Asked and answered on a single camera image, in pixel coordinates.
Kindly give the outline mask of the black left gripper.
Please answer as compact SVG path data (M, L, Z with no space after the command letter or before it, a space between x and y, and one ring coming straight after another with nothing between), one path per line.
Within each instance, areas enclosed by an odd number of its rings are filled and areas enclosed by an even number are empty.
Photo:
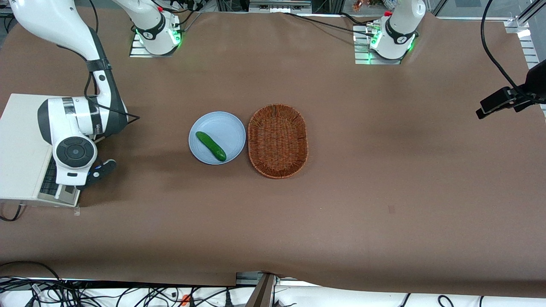
M546 101L546 60L533 66L527 72L525 93L539 101ZM481 120L500 110L513 109L518 113L530 106L530 99L505 86L480 101L476 116Z

